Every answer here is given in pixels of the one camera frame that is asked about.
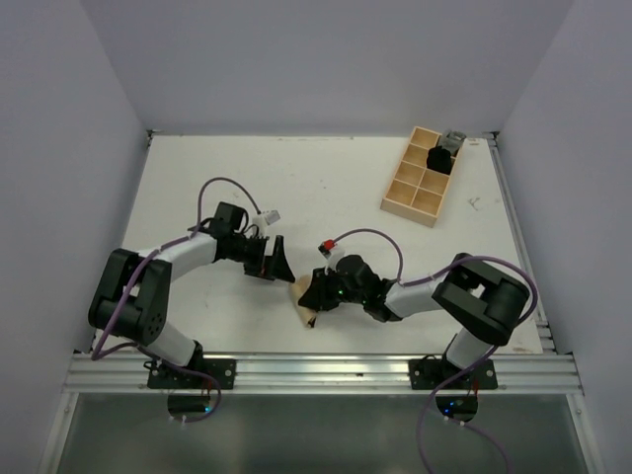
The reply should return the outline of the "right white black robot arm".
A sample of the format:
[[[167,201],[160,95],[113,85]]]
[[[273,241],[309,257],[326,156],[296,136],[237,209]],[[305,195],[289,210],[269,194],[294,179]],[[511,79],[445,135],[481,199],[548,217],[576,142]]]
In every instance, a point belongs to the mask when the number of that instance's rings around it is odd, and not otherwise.
[[[342,304],[359,305],[380,323],[446,311],[461,330],[441,356],[438,372],[445,384],[458,388],[474,377],[475,363],[510,341],[524,306],[536,296],[530,285],[496,265],[508,263],[461,253],[433,276],[399,282],[380,277],[361,256],[348,255],[303,276],[290,286],[290,294],[309,328],[319,313]]]

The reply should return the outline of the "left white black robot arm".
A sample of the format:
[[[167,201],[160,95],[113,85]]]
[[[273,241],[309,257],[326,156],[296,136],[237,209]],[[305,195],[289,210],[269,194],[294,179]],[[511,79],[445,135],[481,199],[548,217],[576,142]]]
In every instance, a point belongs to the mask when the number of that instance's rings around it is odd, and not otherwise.
[[[134,347],[170,367],[183,387],[199,385],[205,375],[201,345],[167,322],[171,284],[221,260],[241,264],[249,277],[295,282],[283,238],[275,238],[270,253],[268,242],[241,233],[213,237],[196,232],[146,252],[114,250],[88,311],[90,326],[102,332],[91,359]]]

